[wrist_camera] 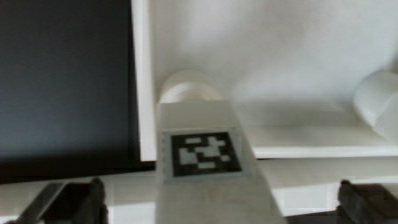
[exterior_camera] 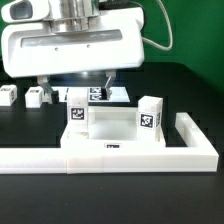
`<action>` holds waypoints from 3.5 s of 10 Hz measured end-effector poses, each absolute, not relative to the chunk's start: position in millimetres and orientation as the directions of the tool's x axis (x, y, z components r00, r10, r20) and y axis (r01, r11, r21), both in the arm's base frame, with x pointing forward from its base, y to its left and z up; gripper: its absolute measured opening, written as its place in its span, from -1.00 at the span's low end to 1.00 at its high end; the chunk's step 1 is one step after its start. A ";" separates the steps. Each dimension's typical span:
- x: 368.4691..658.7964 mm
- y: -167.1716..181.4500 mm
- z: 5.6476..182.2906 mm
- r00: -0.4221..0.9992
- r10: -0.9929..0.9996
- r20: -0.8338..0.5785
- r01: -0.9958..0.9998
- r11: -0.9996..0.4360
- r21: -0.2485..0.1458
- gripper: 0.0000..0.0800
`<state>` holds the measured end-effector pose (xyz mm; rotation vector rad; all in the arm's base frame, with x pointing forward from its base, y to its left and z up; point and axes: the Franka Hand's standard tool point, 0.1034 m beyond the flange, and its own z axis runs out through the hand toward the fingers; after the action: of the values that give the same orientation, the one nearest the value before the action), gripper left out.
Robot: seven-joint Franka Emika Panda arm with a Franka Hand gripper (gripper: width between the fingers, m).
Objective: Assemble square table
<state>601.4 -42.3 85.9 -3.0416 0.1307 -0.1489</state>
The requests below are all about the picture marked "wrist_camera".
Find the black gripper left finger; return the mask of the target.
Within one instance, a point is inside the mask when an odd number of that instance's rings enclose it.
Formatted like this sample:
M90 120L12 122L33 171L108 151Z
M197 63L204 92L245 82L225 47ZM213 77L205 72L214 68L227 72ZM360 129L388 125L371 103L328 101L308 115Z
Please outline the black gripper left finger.
M108 224L101 179L49 183L17 218L3 224Z

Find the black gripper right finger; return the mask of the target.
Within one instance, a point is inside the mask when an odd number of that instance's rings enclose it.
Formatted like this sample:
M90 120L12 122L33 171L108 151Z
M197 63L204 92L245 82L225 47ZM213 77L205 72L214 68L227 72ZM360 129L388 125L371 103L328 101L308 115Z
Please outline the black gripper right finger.
M337 224L398 224L398 198L380 184L340 181Z

